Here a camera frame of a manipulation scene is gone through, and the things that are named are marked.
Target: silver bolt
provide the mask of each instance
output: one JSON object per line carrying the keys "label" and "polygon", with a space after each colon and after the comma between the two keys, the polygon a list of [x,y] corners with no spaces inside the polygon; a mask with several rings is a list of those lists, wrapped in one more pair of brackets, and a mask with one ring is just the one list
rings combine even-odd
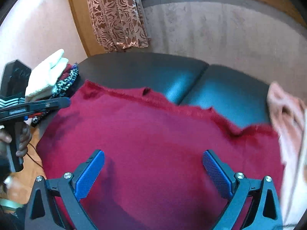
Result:
{"label": "silver bolt", "polygon": [[69,179],[70,177],[72,177],[72,174],[70,172],[64,174],[65,179]]}
{"label": "silver bolt", "polygon": [[42,177],[41,175],[39,175],[35,180],[36,180],[37,182],[40,182],[42,179],[43,179],[43,177]]}
{"label": "silver bolt", "polygon": [[265,179],[266,179],[267,182],[271,182],[271,181],[272,181],[272,177],[270,177],[270,176],[268,176],[268,175],[265,176]]}
{"label": "silver bolt", "polygon": [[244,174],[241,173],[241,172],[238,172],[238,173],[236,174],[236,176],[237,176],[237,178],[239,178],[239,179],[243,179],[243,178],[244,178]]}

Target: black leather sofa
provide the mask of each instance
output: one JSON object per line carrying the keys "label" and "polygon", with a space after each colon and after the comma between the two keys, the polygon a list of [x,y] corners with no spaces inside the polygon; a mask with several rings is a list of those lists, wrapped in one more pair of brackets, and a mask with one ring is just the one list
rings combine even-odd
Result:
{"label": "black leather sofa", "polygon": [[79,64],[81,80],[109,88],[150,87],[175,104],[217,112],[239,127],[270,123],[269,85],[242,72],[187,57],[159,53],[107,53]]}

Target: wooden floor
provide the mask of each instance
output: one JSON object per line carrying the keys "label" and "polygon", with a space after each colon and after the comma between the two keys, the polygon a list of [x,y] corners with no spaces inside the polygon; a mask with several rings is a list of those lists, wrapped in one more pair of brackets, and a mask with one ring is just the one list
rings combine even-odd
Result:
{"label": "wooden floor", "polygon": [[[39,130],[32,128],[32,141],[30,142],[34,147],[39,141]],[[31,145],[28,145],[29,155],[40,165],[41,159]],[[20,204],[26,204],[30,198],[31,190],[35,178],[39,175],[46,177],[43,169],[39,167],[27,155],[24,157],[24,169],[18,173],[12,173],[13,181],[7,193],[0,194],[0,198],[9,199]]]}

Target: patterned curtain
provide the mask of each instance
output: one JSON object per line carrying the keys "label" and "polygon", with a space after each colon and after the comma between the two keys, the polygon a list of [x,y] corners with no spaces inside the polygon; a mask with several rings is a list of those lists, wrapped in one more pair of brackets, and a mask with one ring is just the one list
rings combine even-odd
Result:
{"label": "patterned curtain", "polygon": [[141,0],[87,0],[97,41],[107,52],[148,47]]}

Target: hand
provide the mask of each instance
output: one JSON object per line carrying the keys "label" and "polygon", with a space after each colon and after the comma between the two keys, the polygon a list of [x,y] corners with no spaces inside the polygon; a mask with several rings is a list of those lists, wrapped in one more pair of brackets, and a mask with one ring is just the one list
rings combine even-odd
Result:
{"label": "hand", "polygon": [[[20,133],[20,144],[19,149],[16,152],[16,156],[24,157],[28,153],[28,144],[32,139],[32,134],[30,127],[23,123]],[[5,129],[0,130],[0,142],[9,144],[12,141],[12,137],[5,131]]]}

